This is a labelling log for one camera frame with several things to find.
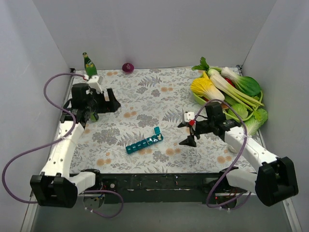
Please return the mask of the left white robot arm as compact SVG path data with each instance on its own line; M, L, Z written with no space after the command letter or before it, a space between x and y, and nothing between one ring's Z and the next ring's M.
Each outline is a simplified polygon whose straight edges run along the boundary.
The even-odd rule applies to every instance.
M70 175L70 165L75 148L91 115L113 113L121 106L111 88L108 97L91 88L89 84L78 83L71 88L71 98L64 104L59 124L58 139L52 146L49 158L41 173L33 175L30 186L40 206L72 208L80 193L89 190L98 193L103 182L95 169L83 170Z

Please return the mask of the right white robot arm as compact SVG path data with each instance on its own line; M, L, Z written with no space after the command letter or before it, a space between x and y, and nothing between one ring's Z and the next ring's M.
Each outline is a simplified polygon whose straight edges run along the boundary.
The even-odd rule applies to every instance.
M227 120L221 107L222 101L214 99L204 104L207 118L198 121L199 114L185 112L178 125L188 127L190 134L181 145L196 147L202 134L213 133L238 151L255 169L255 173L234 168L231 164L211 188L207 201L219 187L224 192L240 188L257 195L266 206L291 198L299 193L294 163L288 157L280 158L252 139L242 121Z

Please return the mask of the green pill bottle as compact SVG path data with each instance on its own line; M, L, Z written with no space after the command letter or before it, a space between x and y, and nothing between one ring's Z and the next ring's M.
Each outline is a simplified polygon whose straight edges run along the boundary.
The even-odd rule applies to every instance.
M96 112L92 112L91 115L90 115L90 120L92 122L97 122L99 120L99 116Z

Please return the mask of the teal weekly pill organizer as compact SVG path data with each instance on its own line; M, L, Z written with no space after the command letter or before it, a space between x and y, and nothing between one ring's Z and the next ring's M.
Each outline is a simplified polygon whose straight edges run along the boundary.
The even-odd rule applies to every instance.
M159 128L159 127L155 127L155 128L154 128L154 132L155 132L154 135L160 136L160 137L162 138L161 141L163 141L164 137L163 137L163 135L161 134L160 128ZM126 146L126 152L127 152L127 154L130 155L130 154L132 154L132 153L135 153L135 152L137 152L137 151L140 151L140 150L142 150L142 149L145 149L145 148L147 148L147 147L149 147L149 146L152 146L152 145L154 145L154 144L156 144L156 143L158 143L158 142L161 142L161 141L158 141L158 142L154 143L154 142L153 142L153 139L152 139L152 137L153 137L154 135L152 135L151 137L147 137L146 139L143 139L143 140L141 140L141 141L139 141L139 142L136 142L136 143L134 143L134 144L131 144L131 145Z

